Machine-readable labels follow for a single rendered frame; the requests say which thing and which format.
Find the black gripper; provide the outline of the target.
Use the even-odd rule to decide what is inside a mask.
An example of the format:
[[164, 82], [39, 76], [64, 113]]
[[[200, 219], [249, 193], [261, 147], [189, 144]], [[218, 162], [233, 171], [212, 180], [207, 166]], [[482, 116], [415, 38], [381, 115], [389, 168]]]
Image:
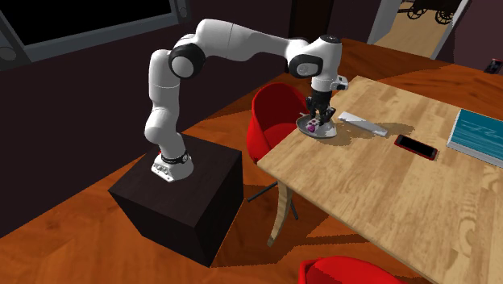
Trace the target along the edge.
[[317, 91], [312, 89], [311, 98], [306, 98], [306, 108], [310, 112], [310, 118], [316, 116], [316, 109], [319, 113], [319, 125], [328, 123], [335, 113], [335, 108], [330, 106], [330, 91]]

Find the grey plate with purple pieces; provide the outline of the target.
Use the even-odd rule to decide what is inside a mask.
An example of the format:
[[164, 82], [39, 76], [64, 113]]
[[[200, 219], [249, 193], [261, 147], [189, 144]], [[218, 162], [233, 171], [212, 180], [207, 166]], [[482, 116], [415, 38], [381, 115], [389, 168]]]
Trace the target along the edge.
[[296, 120], [296, 125], [300, 132], [312, 138], [329, 139], [337, 136], [336, 127], [331, 120], [323, 125], [320, 122], [319, 114], [313, 118], [307, 114], [300, 116]]

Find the red chair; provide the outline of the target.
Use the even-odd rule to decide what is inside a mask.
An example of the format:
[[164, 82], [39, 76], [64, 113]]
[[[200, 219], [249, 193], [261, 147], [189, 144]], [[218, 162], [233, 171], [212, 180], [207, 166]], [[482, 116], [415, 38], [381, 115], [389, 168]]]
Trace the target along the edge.
[[297, 284], [407, 284], [377, 265], [353, 257], [302, 261]]
[[247, 128], [247, 152], [256, 164], [297, 128], [296, 121], [308, 112], [305, 96], [296, 88], [274, 82], [261, 88], [251, 101]]

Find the flat white bar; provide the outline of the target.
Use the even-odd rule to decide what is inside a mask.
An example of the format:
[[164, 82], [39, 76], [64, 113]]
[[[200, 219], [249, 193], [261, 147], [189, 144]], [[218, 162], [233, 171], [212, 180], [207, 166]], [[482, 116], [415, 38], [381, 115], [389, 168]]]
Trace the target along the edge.
[[366, 119], [360, 118], [356, 115], [353, 115], [351, 113], [348, 113], [346, 111], [343, 111], [339, 117], [339, 120], [349, 123], [350, 125], [359, 127], [361, 129], [364, 129], [365, 131], [371, 132], [372, 134], [378, 135], [378, 136], [386, 136], [388, 134], [388, 131], [372, 122], [367, 121]]

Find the light wooden table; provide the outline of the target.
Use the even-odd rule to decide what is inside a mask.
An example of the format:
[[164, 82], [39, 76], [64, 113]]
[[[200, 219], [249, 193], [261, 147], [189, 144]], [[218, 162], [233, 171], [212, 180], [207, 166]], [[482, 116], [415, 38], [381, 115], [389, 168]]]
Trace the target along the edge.
[[[337, 122], [337, 136], [294, 131], [260, 161], [280, 188], [272, 237], [292, 194], [435, 284], [503, 284], [503, 169], [447, 147], [458, 108], [365, 77], [331, 104], [388, 131]], [[433, 161], [394, 144], [438, 149]]]

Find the black phone with red rim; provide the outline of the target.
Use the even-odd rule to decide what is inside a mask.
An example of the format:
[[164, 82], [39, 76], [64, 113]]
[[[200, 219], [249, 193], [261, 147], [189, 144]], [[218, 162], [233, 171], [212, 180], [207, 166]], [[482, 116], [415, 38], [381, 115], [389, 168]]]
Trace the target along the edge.
[[404, 135], [399, 135], [394, 144], [430, 161], [433, 161], [438, 154], [438, 149]]

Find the teal book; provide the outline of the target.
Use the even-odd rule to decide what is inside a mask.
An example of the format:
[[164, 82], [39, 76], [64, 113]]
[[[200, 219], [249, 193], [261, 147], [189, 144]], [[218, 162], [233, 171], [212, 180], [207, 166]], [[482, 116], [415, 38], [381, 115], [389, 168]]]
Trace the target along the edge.
[[447, 147], [503, 169], [503, 121], [461, 109]]

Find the dark robot stand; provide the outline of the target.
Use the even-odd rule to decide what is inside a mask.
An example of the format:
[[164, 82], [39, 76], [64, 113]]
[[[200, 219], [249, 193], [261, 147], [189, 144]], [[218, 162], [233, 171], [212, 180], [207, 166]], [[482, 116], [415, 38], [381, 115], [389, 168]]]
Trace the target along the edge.
[[166, 182], [155, 175], [154, 147], [109, 192], [142, 236], [209, 267], [243, 201], [242, 153], [193, 136], [184, 141], [190, 176]]

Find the small dark box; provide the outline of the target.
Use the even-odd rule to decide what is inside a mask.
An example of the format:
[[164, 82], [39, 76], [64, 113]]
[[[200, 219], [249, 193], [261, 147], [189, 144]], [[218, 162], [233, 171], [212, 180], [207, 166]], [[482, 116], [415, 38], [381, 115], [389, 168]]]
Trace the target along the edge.
[[484, 69], [485, 73], [498, 74], [503, 68], [503, 60], [493, 58]]

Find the grey framed television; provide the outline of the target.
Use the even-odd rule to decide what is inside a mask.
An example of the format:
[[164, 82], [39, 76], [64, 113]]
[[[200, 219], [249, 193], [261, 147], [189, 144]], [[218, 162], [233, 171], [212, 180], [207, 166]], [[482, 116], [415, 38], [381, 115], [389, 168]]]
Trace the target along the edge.
[[190, 17], [189, 0], [0, 0], [0, 71]]

